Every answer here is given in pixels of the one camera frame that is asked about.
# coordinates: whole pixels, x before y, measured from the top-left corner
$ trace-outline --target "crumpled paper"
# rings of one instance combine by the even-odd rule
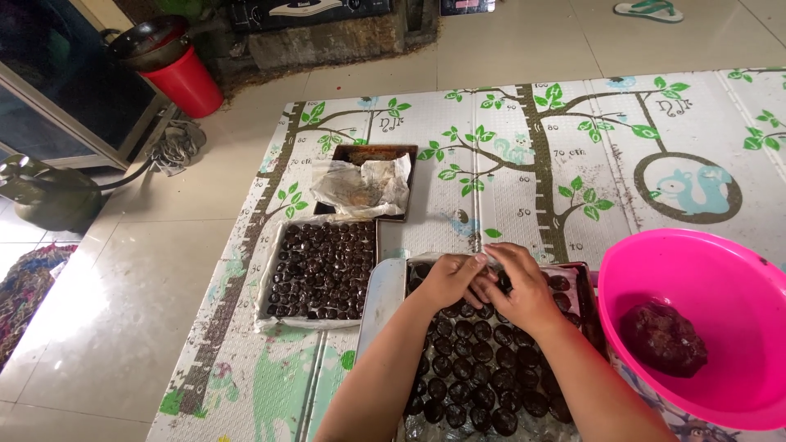
[[[410,188],[410,158],[393,161],[366,161],[355,166],[346,161],[318,161],[312,164],[311,193],[314,198],[336,208],[336,213],[358,218],[400,215],[406,210]]]

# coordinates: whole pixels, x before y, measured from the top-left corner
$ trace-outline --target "flip-flop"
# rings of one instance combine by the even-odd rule
[[[644,0],[640,3],[619,3],[614,6],[614,13],[621,16],[641,17],[661,23],[679,23],[684,18],[670,2],[666,0]]]

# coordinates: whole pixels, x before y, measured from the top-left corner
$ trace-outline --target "colorful mat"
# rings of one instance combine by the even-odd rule
[[[55,244],[22,255],[0,283],[0,370],[54,284],[50,271],[76,250]]]
[[[289,103],[148,440],[313,438],[358,331],[254,334],[253,300],[276,222],[313,213],[311,164],[339,144],[420,146],[406,223],[380,225],[383,258],[512,241],[542,263],[597,269],[628,235],[683,227],[786,268],[784,76],[742,68]],[[679,440],[786,440],[703,422],[615,368]]]

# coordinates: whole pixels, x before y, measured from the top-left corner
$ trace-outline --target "tile floor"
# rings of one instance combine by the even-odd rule
[[[614,4],[507,0],[442,20],[438,42],[407,57],[279,79],[202,120],[199,160],[117,190],[82,240],[0,374],[0,440],[145,439],[288,101],[786,65],[782,0],[677,0],[681,24],[618,17]],[[69,238],[0,201],[0,273],[52,240]]]

